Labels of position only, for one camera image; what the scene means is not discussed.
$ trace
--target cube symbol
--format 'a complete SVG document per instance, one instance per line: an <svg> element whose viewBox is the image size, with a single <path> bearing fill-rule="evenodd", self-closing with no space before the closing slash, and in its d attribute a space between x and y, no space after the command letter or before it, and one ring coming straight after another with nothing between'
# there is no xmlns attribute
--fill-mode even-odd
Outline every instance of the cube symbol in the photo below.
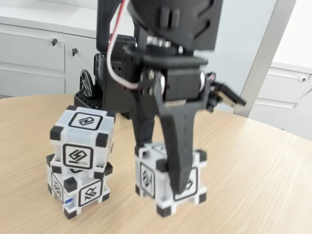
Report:
<svg viewBox="0 0 312 234"><path fill-rule="evenodd" d="M63 186L54 174L52 174L52 189L61 203L63 203Z"/></svg>
<svg viewBox="0 0 312 234"><path fill-rule="evenodd" d="M73 128L81 128L87 130L98 130L100 124L102 123L103 117L88 113L75 113L69 126Z"/></svg>
<svg viewBox="0 0 312 234"><path fill-rule="evenodd" d="M155 196L155 173L141 163L141 188L151 197Z"/></svg>
<svg viewBox="0 0 312 234"><path fill-rule="evenodd" d="M93 166L93 148L64 144L63 162L70 168L92 169Z"/></svg>
<svg viewBox="0 0 312 234"><path fill-rule="evenodd" d="M85 206L102 195L103 180L90 184L79 191L79 206Z"/></svg>
<svg viewBox="0 0 312 234"><path fill-rule="evenodd" d="M191 175L188 183L186 184L185 191L182 194L176 194L174 196L174 200L180 201L195 195L197 193L197 188L198 188L198 169L192 168Z"/></svg>

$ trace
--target screw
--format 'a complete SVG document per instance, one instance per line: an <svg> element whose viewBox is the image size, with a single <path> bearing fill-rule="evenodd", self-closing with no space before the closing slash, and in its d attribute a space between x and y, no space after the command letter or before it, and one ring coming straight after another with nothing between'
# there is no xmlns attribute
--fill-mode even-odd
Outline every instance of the screw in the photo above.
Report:
<svg viewBox="0 0 312 234"><path fill-rule="evenodd" d="M148 73L148 79L149 80L153 80L155 77L155 73L153 70L150 70L149 73Z"/></svg>

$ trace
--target black metal bracket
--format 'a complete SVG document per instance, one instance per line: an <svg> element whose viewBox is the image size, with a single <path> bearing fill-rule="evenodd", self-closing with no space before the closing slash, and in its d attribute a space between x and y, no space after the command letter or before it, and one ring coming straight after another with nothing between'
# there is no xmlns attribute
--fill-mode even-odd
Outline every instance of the black metal bracket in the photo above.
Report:
<svg viewBox="0 0 312 234"><path fill-rule="evenodd" d="M210 81L197 100L183 105L166 106L161 87L161 72L142 73L139 83L140 102L147 116L158 115L166 142L171 187L176 194L184 192L193 164L193 126L197 111L206 109Z"/></svg>

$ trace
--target white cube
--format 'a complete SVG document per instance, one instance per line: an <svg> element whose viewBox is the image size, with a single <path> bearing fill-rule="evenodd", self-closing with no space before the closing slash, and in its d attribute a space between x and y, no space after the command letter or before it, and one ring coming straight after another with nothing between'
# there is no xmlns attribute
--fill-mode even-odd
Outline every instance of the white cube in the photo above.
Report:
<svg viewBox="0 0 312 234"><path fill-rule="evenodd" d="M55 155L47 157L48 189L53 197L57 197L68 219L81 213L81 208L97 201L103 202L109 198L110 190L103 179L88 177L87 171L69 172L66 175L52 172L51 161Z"/></svg>
<svg viewBox="0 0 312 234"><path fill-rule="evenodd" d="M175 195L170 186L167 152L164 143L145 144L136 148L136 193L155 200L159 215L166 217L176 213L179 204L192 201L195 205L206 200L207 188L200 182L200 172L207 165L207 155L193 152L193 167L185 191Z"/></svg>
<svg viewBox="0 0 312 234"><path fill-rule="evenodd" d="M89 171L101 179L113 149L114 117L106 111L69 106L50 132L54 173Z"/></svg>

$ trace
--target keyhole lock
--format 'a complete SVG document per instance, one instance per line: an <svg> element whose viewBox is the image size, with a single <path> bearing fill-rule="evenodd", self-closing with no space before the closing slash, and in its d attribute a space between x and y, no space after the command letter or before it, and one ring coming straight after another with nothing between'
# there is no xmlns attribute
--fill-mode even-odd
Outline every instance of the keyhole lock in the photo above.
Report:
<svg viewBox="0 0 312 234"><path fill-rule="evenodd" d="M59 42L59 41L58 41L56 38L54 38L54 39L52 40L52 45L55 46L58 42Z"/></svg>
<svg viewBox="0 0 312 234"><path fill-rule="evenodd" d="M77 49L77 48L74 48L74 49L73 49L73 56L75 56L76 54L78 54L78 49Z"/></svg>

